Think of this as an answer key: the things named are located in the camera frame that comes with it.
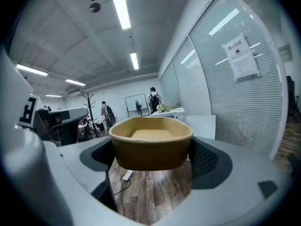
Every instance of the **ceiling light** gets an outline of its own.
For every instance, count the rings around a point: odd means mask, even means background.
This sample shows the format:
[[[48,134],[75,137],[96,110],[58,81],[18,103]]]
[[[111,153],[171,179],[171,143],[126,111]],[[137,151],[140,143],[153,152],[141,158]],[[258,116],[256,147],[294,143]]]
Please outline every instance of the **ceiling light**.
[[[258,57],[258,56],[260,56],[260,55],[263,55],[263,54],[256,55],[256,56],[254,56],[254,58],[256,58],[256,57]]]
[[[126,0],[113,0],[122,29],[131,27]]]
[[[131,56],[131,59],[133,62],[134,69],[136,69],[136,70],[139,69],[136,53],[131,53],[130,56]]]
[[[222,63],[222,62],[224,62],[224,61],[226,61],[226,60],[228,60],[228,59],[229,59],[229,58],[226,58],[226,59],[224,59],[224,60],[222,60],[222,61],[216,63],[215,65],[219,65],[220,63]]]
[[[256,43],[256,44],[254,44],[253,46],[251,46],[250,48],[254,48],[254,47],[256,47],[257,45],[260,45],[260,43]]]
[[[48,97],[62,97],[62,96],[55,96],[55,95],[46,95]]]
[[[191,55],[193,55],[195,52],[195,50],[192,50],[181,62],[181,64],[184,64],[186,62],[187,59],[189,59],[191,57]]]
[[[214,35],[220,28],[222,28],[227,22],[229,22],[232,18],[234,18],[239,13],[239,10],[236,8],[232,12],[230,12],[220,23],[214,27],[213,30],[210,31],[210,35]]]
[[[26,70],[26,71],[29,71],[29,72],[32,72],[32,73],[37,73],[37,74],[44,75],[44,76],[48,75],[48,73],[46,73],[46,72],[36,70],[36,69],[32,69],[30,67],[26,67],[26,66],[21,65],[21,64],[17,64],[17,68],[20,69],[20,70]]]
[[[69,79],[66,79],[66,82],[69,82],[69,83],[72,83],[72,84],[76,84],[76,85],[81,85],[81,86],[85,86],[86,84],[83,84],[83,83],[80,83],[80,82],[77,82],[77,81],[72,81],[72,80],[69,80]]]

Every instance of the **office chair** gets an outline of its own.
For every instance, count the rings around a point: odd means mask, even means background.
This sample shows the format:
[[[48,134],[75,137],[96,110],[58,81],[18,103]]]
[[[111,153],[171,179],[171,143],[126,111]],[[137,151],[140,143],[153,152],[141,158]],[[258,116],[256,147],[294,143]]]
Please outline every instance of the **office chair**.
[[[291,116],[295,119],[295,122],[299,122],[301,120],[301,114],[297,107],[299,96],[296,96],[296,100],[295,100],[295,82],[292,80],[290,76],[287,76],[286,79],[287,79],[287,87],[288,87],[287,119]]]

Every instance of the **standing fan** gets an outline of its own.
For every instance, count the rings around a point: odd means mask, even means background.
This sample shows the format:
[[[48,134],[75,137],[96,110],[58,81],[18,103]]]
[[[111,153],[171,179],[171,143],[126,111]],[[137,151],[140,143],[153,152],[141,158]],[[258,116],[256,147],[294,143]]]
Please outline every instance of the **standing fan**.
[[[141,114],[141,116],[142,116],[141,107],[142,107],[142,105],[140,105],[139,102],[138,102],[138,100],[136,100],[136,109],[137,109],[137,112],[139,114]]]

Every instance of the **power cord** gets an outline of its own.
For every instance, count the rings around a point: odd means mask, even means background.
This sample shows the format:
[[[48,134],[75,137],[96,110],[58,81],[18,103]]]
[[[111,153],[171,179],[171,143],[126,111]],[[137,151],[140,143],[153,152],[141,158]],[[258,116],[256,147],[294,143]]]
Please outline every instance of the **power cord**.
[[[123,211],[122,215],[124,216],[124,206],[123,206],[123,202],[122,202],[122,192],[123,192],[124,190],[126,190],[126,189],[131,185],[131,180],[129,180],[130,184],[129,184],[126,188],[123,188],[123,185],[122,185],[122,178],[123,178],[123,177],[124,177],[124,175],[121,176],[121,178],[120,178],[120,182],[121,182],[121,191],[119,191],[119,192],[113,194],[113,196],[116,195],[116,194],[121,193],[121,195],[120,195],[120,201],[121,201],[122,211]]]

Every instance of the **yellow container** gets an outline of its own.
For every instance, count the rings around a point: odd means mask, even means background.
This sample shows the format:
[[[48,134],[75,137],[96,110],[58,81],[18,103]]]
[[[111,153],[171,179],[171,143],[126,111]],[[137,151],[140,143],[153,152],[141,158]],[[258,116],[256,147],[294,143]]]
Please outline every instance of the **yellow container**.
[[[168,117],[134,117],[114,125],[112,139],[117,163],[128,170],[170,170],[187,160],[192,129]]]

